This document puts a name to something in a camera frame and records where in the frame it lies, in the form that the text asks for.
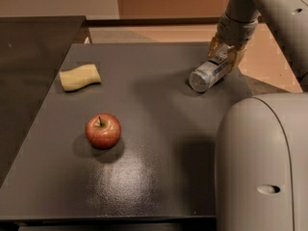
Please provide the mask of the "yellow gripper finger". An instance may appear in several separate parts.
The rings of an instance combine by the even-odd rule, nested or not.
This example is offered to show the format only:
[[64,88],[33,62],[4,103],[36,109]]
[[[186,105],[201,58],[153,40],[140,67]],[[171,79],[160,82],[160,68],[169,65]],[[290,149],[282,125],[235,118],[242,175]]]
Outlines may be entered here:
[[218,34],[215,34],[210,42],[208,49],[208,58],[211,59],[215,57],[218,53],[225,53],[227,50],[224,41]]
[[227,60],[229,71],[232,72],[235,68],[237,68],[244,58],[246,52],[246,47],[236,47],[232,46],[227,50]]

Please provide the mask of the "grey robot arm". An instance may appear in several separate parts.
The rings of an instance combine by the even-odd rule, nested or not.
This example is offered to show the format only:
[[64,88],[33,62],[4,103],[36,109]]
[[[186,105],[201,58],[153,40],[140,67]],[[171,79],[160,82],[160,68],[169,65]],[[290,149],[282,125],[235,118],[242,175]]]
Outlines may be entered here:
[[218,231],[308,231],[307,0],[229,0],[210,44],[246,45],[264,20],[302,91],[252,96],[224,116],[215,148]]

